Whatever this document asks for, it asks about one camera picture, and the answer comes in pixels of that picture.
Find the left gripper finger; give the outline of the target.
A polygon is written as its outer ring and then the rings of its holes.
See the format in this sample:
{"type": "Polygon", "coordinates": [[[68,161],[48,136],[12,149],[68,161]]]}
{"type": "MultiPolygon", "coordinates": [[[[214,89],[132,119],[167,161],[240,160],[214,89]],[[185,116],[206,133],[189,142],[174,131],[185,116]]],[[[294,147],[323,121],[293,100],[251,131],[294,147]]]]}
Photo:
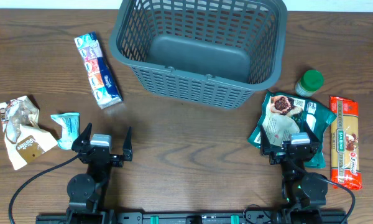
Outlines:
{"type": "Polygon", "coordinates": [[[122,147],[123,161],[132,161],[132,158],[133,158],[131,136],[132,136],[132,128],[129,127],[127,130],[127,134],[124,140],[123,147],[122,147]]]}
{"type": "Polygon", "coordinates": [[[90,145],[92,124],[88,123],[84,131],[74,140],[71,150],[75,152],[81,152],[84,148],[90,145]]]}

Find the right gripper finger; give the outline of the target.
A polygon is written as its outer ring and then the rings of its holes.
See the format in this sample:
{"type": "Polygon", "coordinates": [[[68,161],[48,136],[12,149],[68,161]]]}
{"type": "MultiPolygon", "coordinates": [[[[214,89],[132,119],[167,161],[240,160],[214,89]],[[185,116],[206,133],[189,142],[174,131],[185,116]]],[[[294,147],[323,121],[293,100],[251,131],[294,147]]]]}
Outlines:
{"type": "Polygon", "coordinates": [[[319,146],[320,145],[320,140],[316,137],[314,132],[311,130],[309,127],[308,123],[305,121],[303,123],[304,131],[307,133],[308,137],[310,138],[311,145],[312,146],[319,146]]]}
{"type": "Polygon", "coordinates": [[[262,155],[268,156],[272,152],[274,154],[276,154],[278,152],[282,152],[283,151],[282,147],[274,146],[270,143],[263,125],[261,125],[259,127],[260,127],[260,153],[262,155]]]}

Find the teal wet wipes pack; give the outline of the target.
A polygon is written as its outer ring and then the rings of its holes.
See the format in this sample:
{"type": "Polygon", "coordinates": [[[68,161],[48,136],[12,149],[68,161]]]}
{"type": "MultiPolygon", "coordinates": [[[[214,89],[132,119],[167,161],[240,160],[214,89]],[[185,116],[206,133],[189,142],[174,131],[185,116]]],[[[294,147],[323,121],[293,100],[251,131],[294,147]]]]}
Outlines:
{"type": "Polygon", "coordinates": [[[51,119],[62,127],[62,137],[57,141],[59,148],[70,150],[80,134],[80,114],[77,112],[52,114],[51,119]]]}

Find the San Remo spaghetti packet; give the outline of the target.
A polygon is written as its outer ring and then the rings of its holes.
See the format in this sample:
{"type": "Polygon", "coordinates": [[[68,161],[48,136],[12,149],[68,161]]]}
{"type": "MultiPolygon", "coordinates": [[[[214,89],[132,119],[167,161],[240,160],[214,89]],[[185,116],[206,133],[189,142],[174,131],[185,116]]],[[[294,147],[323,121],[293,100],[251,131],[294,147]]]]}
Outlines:
{"type": "Polygon", "coordinates": [[[360,190],[359,105],[353,100],[332,96],[330,109],[336,115],[330,126],[331,180],[350,190],[360,190]]]}

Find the green coffee bean bag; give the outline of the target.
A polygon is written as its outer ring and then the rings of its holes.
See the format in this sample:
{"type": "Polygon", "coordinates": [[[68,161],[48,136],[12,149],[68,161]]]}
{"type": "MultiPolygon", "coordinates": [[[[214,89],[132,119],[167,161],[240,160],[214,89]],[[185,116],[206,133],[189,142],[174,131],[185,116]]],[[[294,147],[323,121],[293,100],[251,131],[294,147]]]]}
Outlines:
{"type": "Polygon", "coordinates": [[[268,91],[262,104],[262,115],[248,141],[256,148],[260,148],[260,127],[262,126],[270,143],[274,146],[281,146],[284,141],[290,139],[291,134],[304,132],[303,125],[307,123],[319,139],[320,146],[305,166],[322,169],[326,167],[323,155],[323,136],[335,119],[336,114],[317,101],[268,91]]]}

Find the Kleenex tissue multipack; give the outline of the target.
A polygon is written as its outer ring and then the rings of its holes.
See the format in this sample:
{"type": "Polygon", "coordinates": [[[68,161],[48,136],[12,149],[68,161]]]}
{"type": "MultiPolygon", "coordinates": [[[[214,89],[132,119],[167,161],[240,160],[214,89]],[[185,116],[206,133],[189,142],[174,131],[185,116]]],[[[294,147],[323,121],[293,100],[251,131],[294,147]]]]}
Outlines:
{"type": "Polygon", "coordinates": [[[92,94],[101,109],[123,102],[112,73],[106,63],[95,32],[74,38],[88,74],[92,94]]]}

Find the green lid glass jar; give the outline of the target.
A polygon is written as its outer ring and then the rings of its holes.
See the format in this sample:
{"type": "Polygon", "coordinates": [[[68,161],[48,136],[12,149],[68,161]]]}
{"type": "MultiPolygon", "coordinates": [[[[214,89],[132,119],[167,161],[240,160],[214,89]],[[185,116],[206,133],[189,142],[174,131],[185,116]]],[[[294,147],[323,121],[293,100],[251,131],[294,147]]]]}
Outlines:
{"type": "Polygon", "coordinates": [[[295,92],[302,97],[311,97],[324,84],[324,78],[321,72],[317,70],[308,70],[297,81],[295,92]]]}

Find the grey plastic basket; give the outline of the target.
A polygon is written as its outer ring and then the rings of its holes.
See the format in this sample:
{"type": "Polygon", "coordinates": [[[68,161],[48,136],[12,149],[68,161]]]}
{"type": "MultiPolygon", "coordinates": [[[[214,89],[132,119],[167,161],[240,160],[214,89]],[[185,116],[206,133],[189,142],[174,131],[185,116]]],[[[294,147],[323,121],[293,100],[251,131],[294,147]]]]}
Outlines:
{"type": "Polygon", "coordinates": [[[149,92],[236,109],[281,75],[282,0],[123,0],[109,39],[149,92]]]}

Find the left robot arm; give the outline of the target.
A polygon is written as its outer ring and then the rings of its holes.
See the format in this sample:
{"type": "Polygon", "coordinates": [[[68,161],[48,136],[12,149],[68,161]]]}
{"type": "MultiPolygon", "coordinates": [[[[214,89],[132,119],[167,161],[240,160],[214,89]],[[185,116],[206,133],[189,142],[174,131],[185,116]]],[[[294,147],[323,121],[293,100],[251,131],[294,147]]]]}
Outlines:
{"type": "Polygon", "coordinates": [[[74,140],[71,149],[86,164],[87,171],[74,176],[67,185],[67,223],[117,223],[114,210],[104,208],[104,199],[113,167],[122,167],[133,158],[131,133],[127,130],[122,154],[111,152],[111,136],[91,135],[92,124],[74,140]]]}

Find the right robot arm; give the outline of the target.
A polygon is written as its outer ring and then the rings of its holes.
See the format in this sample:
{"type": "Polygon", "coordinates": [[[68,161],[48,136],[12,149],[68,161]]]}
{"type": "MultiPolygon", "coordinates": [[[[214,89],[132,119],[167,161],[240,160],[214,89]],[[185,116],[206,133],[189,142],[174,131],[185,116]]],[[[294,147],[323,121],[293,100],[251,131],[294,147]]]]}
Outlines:
{"type": "Polygon", "coordinates": [[[272,223],[321,223],[319,207],[326,204],[327,178],[305,170],[318,151],[320,140],[303,123],[304,132],[291,134],[281,146],[270,143],[263,126],[260,129],[260,153],[271,165],[282,170],[282,197],[287,204],[271,214],[272,223]]]}

